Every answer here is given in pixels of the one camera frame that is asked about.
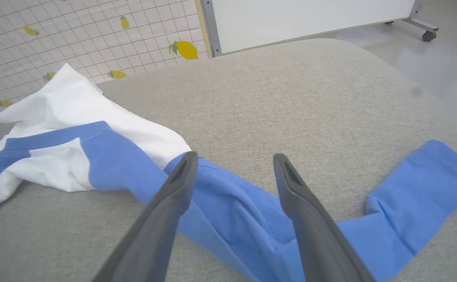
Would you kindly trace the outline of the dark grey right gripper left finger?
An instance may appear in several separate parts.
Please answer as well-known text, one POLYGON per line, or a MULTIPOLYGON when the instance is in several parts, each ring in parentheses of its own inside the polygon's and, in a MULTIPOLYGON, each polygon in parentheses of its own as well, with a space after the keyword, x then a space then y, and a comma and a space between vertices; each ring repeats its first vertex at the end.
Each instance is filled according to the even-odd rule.
POLYGON ((94 282, 164 282, 177 226, 189 209, 197 171, 198 154, 186 152, 94 282))

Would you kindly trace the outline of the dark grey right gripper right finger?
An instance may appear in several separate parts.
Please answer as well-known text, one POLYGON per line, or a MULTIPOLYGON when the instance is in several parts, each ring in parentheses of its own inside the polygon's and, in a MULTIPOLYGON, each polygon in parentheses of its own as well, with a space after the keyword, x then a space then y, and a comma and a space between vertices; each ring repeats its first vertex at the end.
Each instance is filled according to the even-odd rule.
POLYGON ((283 211, 293 221, 307 282, 373 282, 336 222, 284 154, 273 156, 283 211))

